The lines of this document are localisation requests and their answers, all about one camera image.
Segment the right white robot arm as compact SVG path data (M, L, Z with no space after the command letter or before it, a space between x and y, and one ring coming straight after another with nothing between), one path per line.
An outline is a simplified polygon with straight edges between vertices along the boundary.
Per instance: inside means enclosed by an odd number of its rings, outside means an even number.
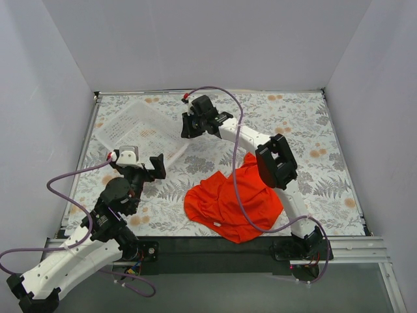
M242 148L256 157L259 176L271 188L283 204L291 229L291 245L288 255L302 259L321 256L329 260L331 246L319 221L308 214L299 191L295 157L286 138L281 134L262 134L243 124L243 117L219 112L211 99L202 95L192 101L189 94L182 97L188 107L182 114L182 138L196 138L204 133L233 142L234 148Z

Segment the white plastic laundry basket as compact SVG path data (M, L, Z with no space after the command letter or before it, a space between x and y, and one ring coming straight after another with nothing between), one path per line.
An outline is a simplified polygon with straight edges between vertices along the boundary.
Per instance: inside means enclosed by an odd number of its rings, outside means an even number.
M151 165L150 157L162 153L168 168L189 145L181 138L181 130L168 115L138 100L105 122L96 133L96 139L109 151L127 145L138 147L139 161L146 167Z

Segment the orange t shirt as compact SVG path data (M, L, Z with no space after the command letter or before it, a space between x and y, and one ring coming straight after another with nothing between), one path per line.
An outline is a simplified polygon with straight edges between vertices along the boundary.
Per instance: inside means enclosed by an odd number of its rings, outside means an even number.
M251 222L262 229L272 228L283 213L283 205L276 193L262 182L256 157L251 153L245 155L236 176L240 199L249 218L244 217L238 204L233 177L226 177L220 171L187 192L184 211L191 221L240 244L262 234Z

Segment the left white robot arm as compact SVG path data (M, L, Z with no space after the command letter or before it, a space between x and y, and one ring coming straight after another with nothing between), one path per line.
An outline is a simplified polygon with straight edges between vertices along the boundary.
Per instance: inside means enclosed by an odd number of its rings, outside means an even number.
M54 312L68 292L107 264L132 261L121 277L140 277L145 261L156 261L156 241L140 241L125 217L137 213L143 185L165 179L164 156L150 157L147 169L132 151L112 151L105 161L119 176L101 191L92 211L58 248L25 273L12 273L7 285L23 312Z

